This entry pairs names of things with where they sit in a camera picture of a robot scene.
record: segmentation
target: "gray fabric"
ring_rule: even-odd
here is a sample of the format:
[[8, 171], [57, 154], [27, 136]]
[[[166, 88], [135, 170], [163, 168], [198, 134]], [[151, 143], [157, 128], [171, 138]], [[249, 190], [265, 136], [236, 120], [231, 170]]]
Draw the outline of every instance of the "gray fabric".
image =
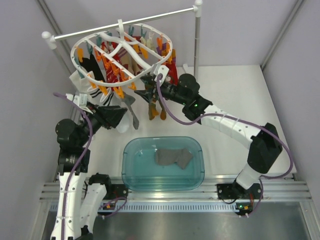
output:
[[124, 94], [124, 98], [122, 98], [121, 101], [126, 104], [126, 106], [128, 107], [128, 110], [132, 114], [133, 127], [135, 130], [137, 130], [139, 128], [139, 120], [131, 107], [131, 105], [136, 101], [136, 99], [125, 92], [123, 92], [123, 94]]
[[185, 169], [193, 158], [188, 149], [165, 149], [160, 148], [155, 151], [155, 162], [162, 166], [176, 163], [180, 168]]

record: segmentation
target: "white wall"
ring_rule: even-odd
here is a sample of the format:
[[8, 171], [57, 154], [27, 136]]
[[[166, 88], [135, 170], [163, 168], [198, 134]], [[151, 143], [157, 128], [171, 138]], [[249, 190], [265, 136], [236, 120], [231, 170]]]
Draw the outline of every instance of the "white wall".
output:
[[320, 213], [320, 1], [308, 0], [264, 71], [299, 174]]
[[[203, 0], [200, 65], [261, 64], [295, 0]], [[194, 0], [46, 0], [64, 33], [190, 8]], [[194, 14], [147, 24], [167, 34], [177, 65], [193, 66]]]
[[25, 240], [59, 146], [55, 125], [70, 107], [52, 92], [72, 91], [41, 38], [50, 30], [34, 0], [0, 4], [0, 235]]

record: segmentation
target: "gray cloth in water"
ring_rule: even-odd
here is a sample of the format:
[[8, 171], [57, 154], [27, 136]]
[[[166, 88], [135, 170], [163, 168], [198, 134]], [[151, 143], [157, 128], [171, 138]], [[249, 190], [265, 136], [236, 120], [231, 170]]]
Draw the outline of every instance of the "gray cloth in water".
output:
[[155, 151], [155, 162], [162, 166], [176, 163], [180, 168], [185, 169], [193, 158], [188, 149], [165, 149], [160, 148]]

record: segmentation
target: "blue plastic container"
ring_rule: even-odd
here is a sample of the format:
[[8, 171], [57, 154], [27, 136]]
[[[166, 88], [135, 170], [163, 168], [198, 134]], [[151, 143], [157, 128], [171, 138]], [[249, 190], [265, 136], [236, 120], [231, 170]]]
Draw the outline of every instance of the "blue plastic container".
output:
[[[157, 149], [184, 149], [192, 153], [185, 169], [176, 163], [156, 163]], [[187, 136], [143, 137], [124, 148], [122, 180], [133, 191], [182, 191], [197, 188], [205, 178], [204, 156], [200, 144]]]

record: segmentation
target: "metal floor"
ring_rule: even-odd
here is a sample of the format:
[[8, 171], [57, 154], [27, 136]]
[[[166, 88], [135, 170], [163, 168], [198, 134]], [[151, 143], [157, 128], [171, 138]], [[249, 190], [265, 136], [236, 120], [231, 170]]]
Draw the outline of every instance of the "metal floor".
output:
[[[49, 212], [42, 240], [49, 240]], [[299, 203], [264, 202], [250, 218], [235, 213], [119, 213], [94, 223], [94, 240], [309, 240]]]

